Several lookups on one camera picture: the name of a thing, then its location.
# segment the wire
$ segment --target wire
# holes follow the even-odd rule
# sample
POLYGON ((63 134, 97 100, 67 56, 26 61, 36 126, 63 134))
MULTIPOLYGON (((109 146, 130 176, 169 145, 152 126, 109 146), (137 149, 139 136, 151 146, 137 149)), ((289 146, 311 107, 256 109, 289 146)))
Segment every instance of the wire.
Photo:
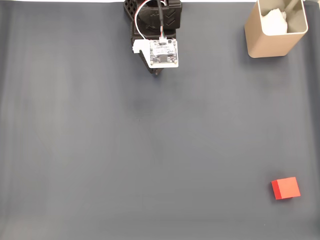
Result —
MULTIPOLYGON (((146 3, 150 2, 150 1, 152 1, 152 0, 145 0, 145 1, 138 7, 138 9, 136 10, 135 15, 134 15, 134 24, 135 24, 136 30, 137 30, 138 33, 141 35, 141 37, 143 37, 143 39, 146 39, 146 38, 145 38, 145 36, 141 33, 141 31, 139 30, 137 17, 138 17, 138 14, 139 14, 140 10, 143 8, 143 6, 146 5, 146 3)), ((167 6, 166 0, 161 0, 160 2, 163 3, 165 6, 167 6)), ((160 27, 160 31, 161 31, 161 37, 163 38, 163 37, 165 36, 165 34, 164 34, 164 25, 163 25, 163 15, 162 15, 162 25, 161 25, 161 27, 160 27)))

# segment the red block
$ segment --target red block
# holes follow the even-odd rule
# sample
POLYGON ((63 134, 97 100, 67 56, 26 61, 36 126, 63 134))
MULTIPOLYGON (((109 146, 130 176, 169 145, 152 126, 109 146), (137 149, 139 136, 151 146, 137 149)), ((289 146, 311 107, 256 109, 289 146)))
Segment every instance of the red block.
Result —
POLYGON ((271 184, 277 200, 301 196, 296 177, 274 180, 271 184))

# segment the circuit board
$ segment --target circuit board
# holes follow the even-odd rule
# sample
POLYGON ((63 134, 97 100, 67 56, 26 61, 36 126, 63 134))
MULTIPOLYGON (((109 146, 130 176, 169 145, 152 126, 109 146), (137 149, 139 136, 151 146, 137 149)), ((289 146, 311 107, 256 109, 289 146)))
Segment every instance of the circuit board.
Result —
POLYGON ((150 64, 164 63, 178 63, 177 40, 150 40, 150 64))

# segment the black 3d-printed mount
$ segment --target black 3d-printed mount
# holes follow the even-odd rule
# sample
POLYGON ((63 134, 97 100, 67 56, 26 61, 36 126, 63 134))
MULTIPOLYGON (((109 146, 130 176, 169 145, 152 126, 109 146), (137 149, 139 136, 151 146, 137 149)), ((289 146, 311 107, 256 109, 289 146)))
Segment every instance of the black 3d-printed mount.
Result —
MULTIPOLYGON (((123 3, 124 11, 131 20, 131 45, 135 40, 142 39, 135 26, 135 14, 137 8, 144 0, 125 0, 123 3)), ((162 6, 163 11, 163 31, 167 38, 177 38, 176 29, 180 28, 182 3, 180 0, 166 0, 167 6, 162 6)), ((150 40, 157 40, 160 36, 159 8, 157 1, 148 2, 139 12, 137 25, 141 33, 150 40)), ((139 53, 145 66, 151 74, 158 75, 163 68, 149 68, 144 55, 139 53)))

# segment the gray mat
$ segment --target gray mat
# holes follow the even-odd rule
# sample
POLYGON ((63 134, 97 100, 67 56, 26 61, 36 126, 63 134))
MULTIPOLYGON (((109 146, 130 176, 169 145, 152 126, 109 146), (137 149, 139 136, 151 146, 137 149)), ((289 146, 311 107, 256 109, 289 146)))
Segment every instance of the gray mat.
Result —
POLYGON ((121 3, 0 3, 0 239, 319 239, 316 6, 252 59, 253 3, 186 3, 179 68, 153 77, 121 3))

